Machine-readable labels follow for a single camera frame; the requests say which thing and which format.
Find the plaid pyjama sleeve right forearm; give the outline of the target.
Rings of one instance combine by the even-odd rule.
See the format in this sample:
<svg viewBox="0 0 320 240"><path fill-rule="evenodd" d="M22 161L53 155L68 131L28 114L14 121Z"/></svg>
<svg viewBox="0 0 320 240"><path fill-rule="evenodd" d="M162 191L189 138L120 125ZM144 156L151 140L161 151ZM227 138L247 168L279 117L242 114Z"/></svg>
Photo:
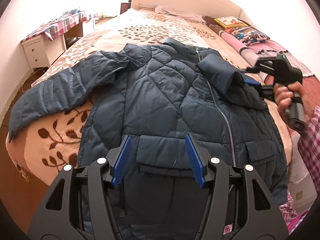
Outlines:
<svg viewBox="0 0 320 240"><path fill-rule="evenodd" d="M305 133L300 136L298 150L317 194L319 194L319 138L319 107L316 106Z"/></svg>

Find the person's right hand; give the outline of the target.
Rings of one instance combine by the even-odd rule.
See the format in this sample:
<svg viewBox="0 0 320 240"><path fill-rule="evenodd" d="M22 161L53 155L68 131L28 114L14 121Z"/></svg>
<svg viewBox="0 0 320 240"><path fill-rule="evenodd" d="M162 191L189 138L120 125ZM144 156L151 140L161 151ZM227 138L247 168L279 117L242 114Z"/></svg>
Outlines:
<svg viewBox="0 0 320 240"><path fill-rule="evenodd" d="M278 113L285 124L289 124L289 121L285 115L285 111L291 105L291 99L295 96L294 92L300 94L303 102L305 122L308 125L313 115L313 110L317 106L312 100L311 96L308 94L304 86L296 81L295 83L289 84L287 86L280 86L276 83L274 86L274 98L278 106Z"/></svg>

